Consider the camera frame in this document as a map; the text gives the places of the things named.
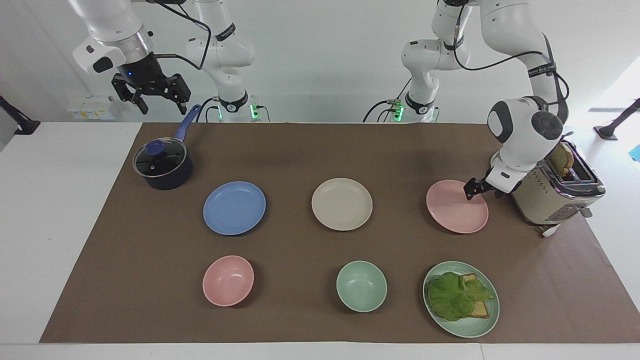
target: lettuce leaf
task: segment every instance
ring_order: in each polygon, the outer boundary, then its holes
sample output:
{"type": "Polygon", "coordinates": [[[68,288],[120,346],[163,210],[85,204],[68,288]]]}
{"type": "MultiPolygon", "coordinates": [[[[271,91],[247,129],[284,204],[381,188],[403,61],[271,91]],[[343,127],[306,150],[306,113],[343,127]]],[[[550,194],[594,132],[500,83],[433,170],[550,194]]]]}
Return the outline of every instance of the lettuce leaf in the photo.
{"type": "Polygon", "coordinates": [[[427,285],[428,299],[436,315],[448,321],[466,318],[476,301],[494,298],[478,280],[464,281],[461,275],[446,272],[427,285]]]}

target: blue pan handle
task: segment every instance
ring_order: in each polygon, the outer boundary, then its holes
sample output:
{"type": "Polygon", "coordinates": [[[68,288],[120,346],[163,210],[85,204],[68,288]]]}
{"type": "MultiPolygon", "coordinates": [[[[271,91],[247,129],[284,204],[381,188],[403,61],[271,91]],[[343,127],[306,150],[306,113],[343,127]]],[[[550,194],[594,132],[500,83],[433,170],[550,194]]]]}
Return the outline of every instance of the blue pan handle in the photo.
{"type": "Polygon", "coordinates": [[[181,142],[184,141],[185,136],[187,136],[187,129],[189,128],[189,125],[191,125],[193,119],[195,119],[195,117],[198,116],[201,108],[202,107],[200,105],[194,105],[191,108],[187,116],[180,123],[180,126],[178,127],[178,131],[176,131],[175,135],[173,136],[174,138],[180,140],[181,142]]]}

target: blue plate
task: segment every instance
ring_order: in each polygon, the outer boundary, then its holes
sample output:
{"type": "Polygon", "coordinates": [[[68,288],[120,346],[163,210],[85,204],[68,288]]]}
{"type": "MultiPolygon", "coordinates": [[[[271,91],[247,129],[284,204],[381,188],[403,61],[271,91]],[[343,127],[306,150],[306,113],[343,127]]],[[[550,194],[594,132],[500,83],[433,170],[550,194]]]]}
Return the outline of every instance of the blue plate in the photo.
{"type": "Polygon", "coordinates": [[[240,235],[256,226],[267,208],[262,190],[246,181],[215,189],[204,203],[204,222],[221,235],[240,235]]]}

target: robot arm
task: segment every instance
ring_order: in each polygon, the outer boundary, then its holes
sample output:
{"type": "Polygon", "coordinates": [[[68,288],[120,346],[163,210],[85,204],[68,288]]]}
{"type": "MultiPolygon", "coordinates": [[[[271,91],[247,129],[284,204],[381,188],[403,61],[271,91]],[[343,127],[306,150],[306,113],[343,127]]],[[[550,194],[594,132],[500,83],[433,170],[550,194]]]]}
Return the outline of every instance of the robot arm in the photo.
{"type": "MultiPolygon", "coordinates": [[[[89,31],[89,37],[73,52],[85,71],[98,74],[117,67],[119,73],[111,84],[120,100],[131,101],[146,114],[148,107],[142,95],[158,95],[175,102],[185,114],[191,91],[180,74],[163,74],[154,58],[149,33],[133,12],[130,0],[68,1],[89,31]]],[[[186,0],[158,1],[182,4],[186,0]]]]}
{"type": "MultiPolygon", "coordinates": [[[[469,51],[461,35],[471,14],[472,7],[463,9],[460,22],[460,36],[456,44],[458,59],[467,64],[469,51]]],[[[438,2],[436,13],[431,21],[431,29],[438,40],[416,40],[408,42],[402,51],[402,63],[411,72],[412,82],[409,91],[401,95],[404,107],[403,120],[408,122],[428,122],[434,110],[434,103],[440,81],[431,75],[434,70],[461,69],[453,53],[456,21],[459,7],[438,2]]]]}
{"type": "Polygon", "coordinates": [[[534,96],[500,101],[491,109],[487,124],[502,149],[484,179],[473,178],[465,185],[468,199],[489,190],[510,193],[517,189],[537,162],[557,145],[568,116],[551,47],[531,19],[528,1],[475,3],[481,10],[484,41],[492,49],[512,56],[525,51],[542,55],[518,57],[529,70],[534,96]]]}
{"type": "MultiPolygon", "coordinates": [[[[218,100],[222,105],[220,114],[223,119],[252,119],[250,98],[236,68],[247,67],[253,63],[255,48],[236,31],[236,25],[231,21],[224,1],[194,1],[200,21],[210,24],[215,35],[208,50],[214,56],[207,57],[202,70],[205,70],[216,84],[218,100]]],[[[190,39],[187,44],[187,57],[192,61],[199,60],[205,46],[205,37],[190,39]]]]}

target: plate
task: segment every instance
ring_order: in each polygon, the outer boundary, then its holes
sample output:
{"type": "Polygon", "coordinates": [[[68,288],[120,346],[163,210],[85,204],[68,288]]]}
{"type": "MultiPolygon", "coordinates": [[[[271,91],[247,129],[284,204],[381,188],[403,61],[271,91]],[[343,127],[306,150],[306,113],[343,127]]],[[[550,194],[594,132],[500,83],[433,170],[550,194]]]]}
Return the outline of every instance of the plate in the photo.
{"type": "Polygon", "coordinates": [[[204,222],[221,235],[239,235],[253,229],[267,208],[262,190],[245,181],[215,189],[204,203],[204,222]]]}
{"type": "Polygon", "coordinates": [[[482,195],[467,200],[465,183],[441,180],[427,192],[427,208],[431,216],[448,230],[471,234],[482,229],[489,220],[489,208],[482,195]]]}
{"type": "Polygon", "coordinates": [[[338,177],[316,188],[311,208],[324,226],[349,231],[367,222],[373,210],[373,200],[367,188],[359,182],[338,177]]]}
{"type": "Polygon", "coordinates": [[[216,306],[233,306],[253,287],[253,267],[245,258],[229,255],[209,266],[202,278],[202,292],[216,306]]]}
{"type": "Polygon", "coordinates": [[[335,287],[342,303],[359,313],[374,311],[387,298],[387,280],[382,270],[364,260],[344,265],[335,287]]]}
{"type": "Polygon", "coordinates": [[[500,300],[498,299],[498,293],[495,292],[495,288],[489,278],[485,276],[480,270],[473,266],[459,261],[446,261],[444,263],[437,264],[424,278],[422,283],[422,298],[424,299],[424,305],[427,307],[429,314],[435,320],[435,322],[447,332],[459,336],[461,338],[479,338],[490,332],[495,324],[498,322],[500,316],[500,300]],[[427,284],[429,281],[440,277],[446,272],[452,272],[458,275],[476,274],[478,280],[488,288],[495,296],[495,299],[489,299],[485,301],[486,308],[489,311],[489,319],[477,319],[477,318],[464,318],[454,322],[450,322],[444,318],[439,317],[431,308],[429,298],[427,297],[427,284]]]}

